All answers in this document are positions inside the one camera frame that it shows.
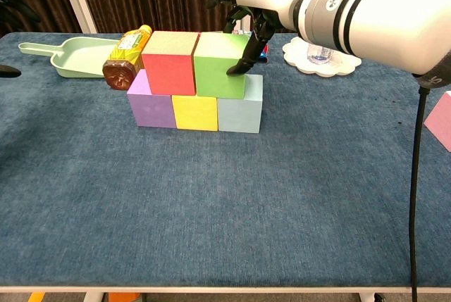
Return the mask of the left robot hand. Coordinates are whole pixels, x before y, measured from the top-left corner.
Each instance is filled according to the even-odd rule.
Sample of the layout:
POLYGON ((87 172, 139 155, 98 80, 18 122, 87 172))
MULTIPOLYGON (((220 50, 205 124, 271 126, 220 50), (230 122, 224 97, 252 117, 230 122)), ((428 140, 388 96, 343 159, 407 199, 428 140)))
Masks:
POLYGON ((18 30, 22 30, 24 24, 10 11, 10 8, 17 10, 34 23, 41 21, 38 13, 30 8, 23 0, 1 0, 1 22, 8 23, 18 30))

